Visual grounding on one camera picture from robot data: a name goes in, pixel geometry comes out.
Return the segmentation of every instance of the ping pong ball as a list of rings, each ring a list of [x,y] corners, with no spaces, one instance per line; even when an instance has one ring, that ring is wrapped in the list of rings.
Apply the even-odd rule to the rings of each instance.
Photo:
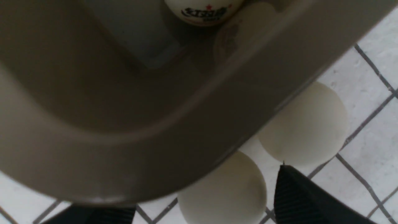
[[[348,114],[338,95],[315,82],[285,106],[258,137],[276,160],[314,167],[338,153],[347,127]]]
[[[178,193],[188,224],[258,224],[267,203],[257,165],[236,152],[219,168]]]
[[[165,0],[181,20],[195,26],[213,26],[231,17],[244,0]]]
[[[275,8],[263,1],[252,3],[237,12],[216,35],[213,47],[216,63],[224,62],[259,31],[269,29],[276,15]]]

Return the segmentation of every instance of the white tile floor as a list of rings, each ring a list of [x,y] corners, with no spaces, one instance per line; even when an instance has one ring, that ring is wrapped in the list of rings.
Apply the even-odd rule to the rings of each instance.
[[[394,223],[392,218],[398,220],[398,194],[392,194],[398,187],[398,99],[391,96],[391,91],[398,88],[398,9],[358,45],[369,57],[370,63],[380,71],[381,77],[364,59],[366,55],[361,56],[357,49],[352,48],[319,78],[320,82],[342,98],[350,114],[350,134],[354,138],[340,152],[340,159],[331,160],[313,177],[313,181],[359,213],[365,216],[370,213],[370,218],[376,223]],[[267,182],[267,207],[272,210],[280,163],[262,149],[256,136],[242,146],[241,151],[249,155],[261,169]],[[352,167],[370,185],[375,196],[382,201],[382,207],[376,204],[358,175],[353,175],[347,166]],[[308,175],[312,170],[301,171]],[[154,220],[174,201],[175,196],[142,203],[140,207]],[[10,221],[0,215],[0,224],[31,224],[54,201],[0,173],[0,213],[14,219]],[[67,202],[60,203],[44,220],[69,205]],[[179,205],[174,203],[170,208],[158,223],[186,224]],[[264,216],[262,224],[274,224],[266,214]],[[147,221],[136,213],[133,223],[147,224]]]

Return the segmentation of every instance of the printed logo on ball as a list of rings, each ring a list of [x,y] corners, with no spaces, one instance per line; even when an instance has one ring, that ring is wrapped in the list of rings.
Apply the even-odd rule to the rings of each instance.
[[[227,13],[228,8],[231,7],[232,4],[230,4],[228,7],[221,7],[219,9],[213,10],[213,6],[209,4],[206,6],[205,10],[186,8],[181,10],[181,13],[187,17],[186,20],[190,22],[197,23],[196,21],[190,20],[188,17],[201,18],[203,19],[204,23],[208,23],[219,21]]]

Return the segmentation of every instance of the white ping pong ball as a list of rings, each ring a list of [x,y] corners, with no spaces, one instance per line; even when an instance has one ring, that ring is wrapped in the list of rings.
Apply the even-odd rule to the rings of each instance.
[[[258,137],[276,160],[315,167],[339,152],[347,130],[343,102],[332,89],[315,82],[275,115]]]
[[[258,224],[267,204],[257,165],[236,152],[219,168],[178,193],[188,224]]]
[[[216,35],[216,63],[226,61],[238,48],[249,43],[260,30],[268,30],[276,15],[275,8],[263,1],[252,3],[237,12]]]
[[[213,26],[231,17],[244,0],[165,0],[181,20],[195,26]]]

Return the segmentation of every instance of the floor tile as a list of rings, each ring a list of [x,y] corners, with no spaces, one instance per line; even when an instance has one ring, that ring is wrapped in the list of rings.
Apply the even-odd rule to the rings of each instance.
[[[309,166],[309,167],[295,167],[298,171],[300,171],[302,174],[304,174],[305,176],[308,176],[310,173],[312,173],[312,171],[314,171],[316,168],[318,167],[318,165],[316,166]]]
[[[398,193],[395,193],[385,204],[385,209],[398,222]]]
[[[340,153],[383,200],[398,186],[398,100],[393,99]]]
[[[65,210],[65,209],[67,209],[70,205],[71,205],[70,202],[66,202],[66,201],[61,202],[57,207],[54,208],[54,210],[52,210],[52,211],[41,221],[41,223],[47,221],[48,219],[54,217],[56,214],[62,212],[62,211]]]
[[[398,8],[373,28],[358,45],[396,89],[398,87]]]
[[[169,213],[167,213],[166,216],[158,222],[158,224],[187,224],[187,222],[181,213],[179,204],[176,204],[174,208],[172,208]]]
[[[0,214],[0,224],[11,224],[4,216]]]
[[[391,222],[387,219],[383,212],[381,212],[380,209],[377,209],[376,212],[371,216],[371,220],[377,224],[391,224]]]
[[[177,194],[171,194],[163,198],[140,203],[142,210],[154,220],[175,198]]]
[[[31,224],[55,200],[0,173],[0,206],[19,224]]]
[[[265,151],[257,136],[248,140],[239,150],[250,157],[261,170],[267,186],[267,207],[273,209],[276,180],[281,163]]]
[[[141,217],[138,212],[135,212],[133,223],[132,224],[148,224],[144,218]]]
[[[318,81],[333,89],[343,101],[349,115],[348,135],[391,94],[353,48]]]
[[[266,216],[267,216],[267,213],[264,212],[264,215],[263,215],[263,217],[261,218],[261,220],[260,220],[259,223],[261,223],[261,222],[263,221],[263,219],[264,219]]]
[[[364,216],[377,205],[361,182],[336,158],[315,175],[312,181]]]

